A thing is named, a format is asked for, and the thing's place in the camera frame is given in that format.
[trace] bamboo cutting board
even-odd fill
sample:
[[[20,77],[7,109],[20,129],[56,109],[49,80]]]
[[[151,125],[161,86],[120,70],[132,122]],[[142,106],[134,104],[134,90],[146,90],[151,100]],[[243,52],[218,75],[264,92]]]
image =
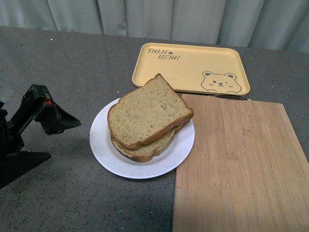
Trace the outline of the bamboo cutting board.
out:
[[[282,104],[183,94],[195,142],[174,232],[309,232],[309,164]]]

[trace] plastic tray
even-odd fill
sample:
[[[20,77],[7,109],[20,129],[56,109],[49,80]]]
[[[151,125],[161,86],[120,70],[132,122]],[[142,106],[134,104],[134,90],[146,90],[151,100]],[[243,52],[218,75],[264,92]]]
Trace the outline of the plastic tray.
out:
[[[146,43],[132,81],[141,87],[158,73],[179,92],[243,96],[250,91],[239,53],[229,48]]]

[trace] gray countertop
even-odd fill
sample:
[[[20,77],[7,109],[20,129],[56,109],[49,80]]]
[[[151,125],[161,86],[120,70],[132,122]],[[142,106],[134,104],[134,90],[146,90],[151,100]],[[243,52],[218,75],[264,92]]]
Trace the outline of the gray countertop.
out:
[[[143,44],[170,43],[0,27],[0,81],[14,90],[7,119],[31,84],[45,85],[55,102],[82,125],[45,135],[31,122],[23,150],[51,158],[0,189],[0,231],[171,231],[175,170],[134,180],[107,171],[89,144],[91,124],[131,81]],[[309,159],[309,54],[233,47],[251,91],[249,99],[283,103]]]

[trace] bear face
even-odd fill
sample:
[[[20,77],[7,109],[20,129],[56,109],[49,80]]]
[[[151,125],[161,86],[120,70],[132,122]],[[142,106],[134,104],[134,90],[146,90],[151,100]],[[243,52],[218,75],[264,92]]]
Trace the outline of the bear face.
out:
[[[239,93],[241,86],[236,81],[236,76],[232,73],[213,74],[212,72],[203,72],[204,80],[201,85],[207,91],[220,93]]]

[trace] stacked bread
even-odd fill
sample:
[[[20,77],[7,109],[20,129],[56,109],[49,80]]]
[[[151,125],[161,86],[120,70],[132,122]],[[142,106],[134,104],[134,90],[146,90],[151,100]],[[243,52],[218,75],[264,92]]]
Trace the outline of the stacked bread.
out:
[[[193,109],[157,74],[143,87],[119,99],[108,111],[115,148],[136,162],[162,153],[193,117]]]

